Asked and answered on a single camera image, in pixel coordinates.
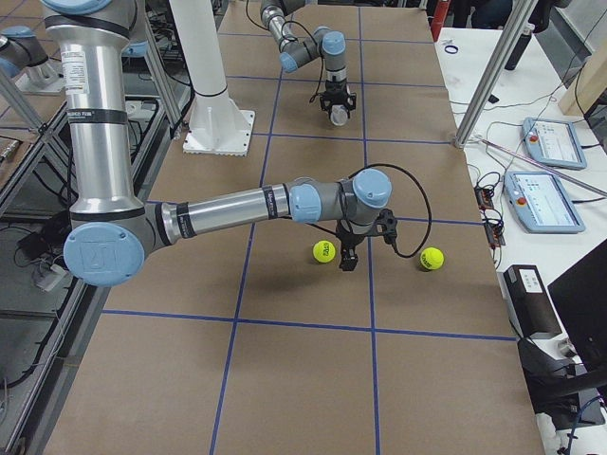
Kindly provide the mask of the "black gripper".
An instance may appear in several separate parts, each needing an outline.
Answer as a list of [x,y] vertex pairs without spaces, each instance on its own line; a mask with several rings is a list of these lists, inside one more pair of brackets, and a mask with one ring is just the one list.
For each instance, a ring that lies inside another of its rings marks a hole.
[[382,237],[386,245],[395,245],[396,218],[390,209],[382,209],[369,226],[358,226],[353,222],[340,220],[336,225],[336,235],[340,240],[340,269],[354,271],[359,262],[355,247],[365,238]]
[[357,94],[349,91],[347,80],[326,81],[324,87],[324,91],[319,95],[322,111],[329,114],[333,105],[343,105],[347,117],[350,118],[351,113],[357,108]]

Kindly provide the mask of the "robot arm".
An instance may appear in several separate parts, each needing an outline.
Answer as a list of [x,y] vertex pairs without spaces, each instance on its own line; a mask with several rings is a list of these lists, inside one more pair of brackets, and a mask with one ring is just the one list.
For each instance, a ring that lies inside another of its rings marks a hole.
[[304,1],[263,1],[260,7],[262,27],[273,37],[280,55],[279,61],[286,73],[293,73],[316,60],[322,70],[312,102],[317,101],[335,126],[343,126],[357,108],[357,95],[348,85],[346,40],[344,35],[330,27],[320,26],[306,36],[296,37],[291,30],[299,23],[289,16],[305,6]]
[[[136,180],[129,149],[122,62],[127,49],[136,46],[136,34],[148,27],[143,2],[40,3],[46,32],[61,51],[66,82],[77,197],[68,209],[71,230],[63,256],[75,278],[113,287],[132,280],[153,252],[179,240],[275,219],[315,228],[335,220],[331,233],[340,242],[340,269],[352,271],[359,261],[357,246],[389,233],[393,186],[373,165],[328,183],[300,177],[202,202],[150,200]],[[262,1],[262,27],[279,46],[285,72],[322,59],[327,76],[322,110],[342,126],[356,108],[347,81],[345,37],[323,26],[309,38],[294,36],[286,18],[304,3]],[[229,94],[211,1],[172,1],[170,8],[192,90],[184,152],[247,155],[255,112],[239,109]]]

